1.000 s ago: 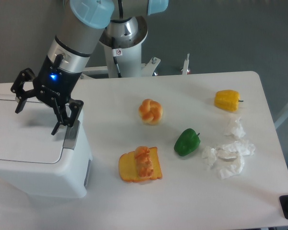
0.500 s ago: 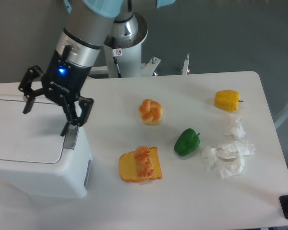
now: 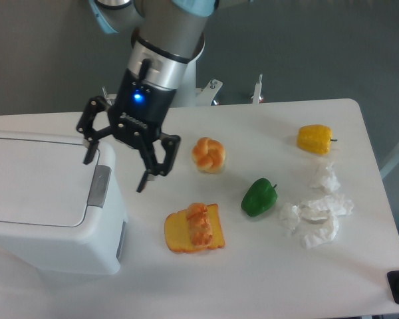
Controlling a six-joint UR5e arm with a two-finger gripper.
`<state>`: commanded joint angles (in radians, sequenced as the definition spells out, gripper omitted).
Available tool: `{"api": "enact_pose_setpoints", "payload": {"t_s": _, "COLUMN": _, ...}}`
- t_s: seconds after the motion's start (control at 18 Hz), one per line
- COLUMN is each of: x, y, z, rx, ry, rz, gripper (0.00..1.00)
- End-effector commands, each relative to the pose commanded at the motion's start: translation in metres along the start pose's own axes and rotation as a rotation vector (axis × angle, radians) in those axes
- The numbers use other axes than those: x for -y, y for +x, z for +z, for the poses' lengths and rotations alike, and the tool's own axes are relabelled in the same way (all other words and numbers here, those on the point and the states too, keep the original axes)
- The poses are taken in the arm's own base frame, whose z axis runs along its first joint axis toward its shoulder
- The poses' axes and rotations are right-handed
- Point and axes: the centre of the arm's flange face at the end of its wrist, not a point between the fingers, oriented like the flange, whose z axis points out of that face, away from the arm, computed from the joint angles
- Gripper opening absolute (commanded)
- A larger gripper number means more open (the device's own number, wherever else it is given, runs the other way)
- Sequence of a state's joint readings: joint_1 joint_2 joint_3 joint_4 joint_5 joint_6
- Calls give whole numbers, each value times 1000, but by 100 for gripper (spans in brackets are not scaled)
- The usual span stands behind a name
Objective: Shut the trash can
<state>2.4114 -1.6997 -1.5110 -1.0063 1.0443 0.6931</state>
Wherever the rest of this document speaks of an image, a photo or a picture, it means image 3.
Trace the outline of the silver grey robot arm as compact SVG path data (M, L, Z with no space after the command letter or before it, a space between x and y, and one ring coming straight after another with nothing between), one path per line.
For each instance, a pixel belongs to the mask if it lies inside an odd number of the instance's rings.
M237 1L134 1L144 22L132 33L132 54L113 103L92 97L76 129L84 136L89 164L100 139L109 135L138 150L145 172L141 192L151 175L172 170L181 138L165 134L162 124L188 65L203 49L203 30L218 9Z

